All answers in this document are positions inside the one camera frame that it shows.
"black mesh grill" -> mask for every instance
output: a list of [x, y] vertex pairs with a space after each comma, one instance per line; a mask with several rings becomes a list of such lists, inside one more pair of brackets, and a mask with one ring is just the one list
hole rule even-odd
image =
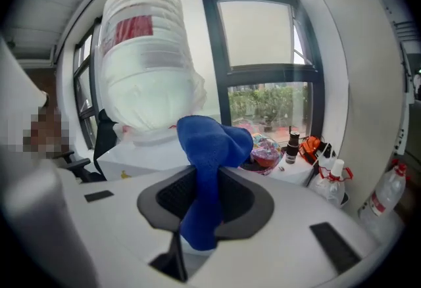
[[196, 198], [196, 171], [180, 178], [157, 193], [157, 202], [183, 219]]
[[255, 201], [255, 196], [250, 189], [220, 170], [218, 171], [218, 190], [225, 224], [245, 214]]

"blue towel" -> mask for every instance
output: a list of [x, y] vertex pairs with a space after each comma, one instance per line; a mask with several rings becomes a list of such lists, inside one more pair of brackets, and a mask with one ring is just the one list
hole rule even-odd
[[197, 169], [197, 196], [181, 224], [181, 235], [199, 251], [216, 247], [214, 231], [222, 222], [218, 198], [219, 166], [238, 167], [253, 148], [250, 133], [223, 126], [206, 116], [178, 120], [178, 139]]

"clear plastic bottle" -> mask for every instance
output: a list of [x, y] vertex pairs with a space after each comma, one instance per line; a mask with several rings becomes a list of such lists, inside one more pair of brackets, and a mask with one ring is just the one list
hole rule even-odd
[[380, 179], [373, 194], [359, 209], [361, 222], [376, 233], [377, 221], [393, 210], [405, 190], [407, 166], [398, 164]]

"white bucket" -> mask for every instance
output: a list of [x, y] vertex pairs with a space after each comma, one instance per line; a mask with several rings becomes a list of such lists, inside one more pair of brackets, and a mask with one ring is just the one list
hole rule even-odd
[[168, 128], [205, 102], [180, 0], [107, 0], [99, 53], [101, 98], [116, 122]]

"greenery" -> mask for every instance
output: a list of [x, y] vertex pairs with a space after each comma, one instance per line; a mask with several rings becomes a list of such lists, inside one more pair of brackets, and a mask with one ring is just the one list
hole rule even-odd
[[304, 118], [308, 120], [308, 86], [292, 85], [274, 86], [258, 90], [243, 90], [228, 92], [232, 121], [249, 118], [271, 126], [277, 120], [283, 126], [293, 126], [291, 123], [293, 105], [303, 102]]

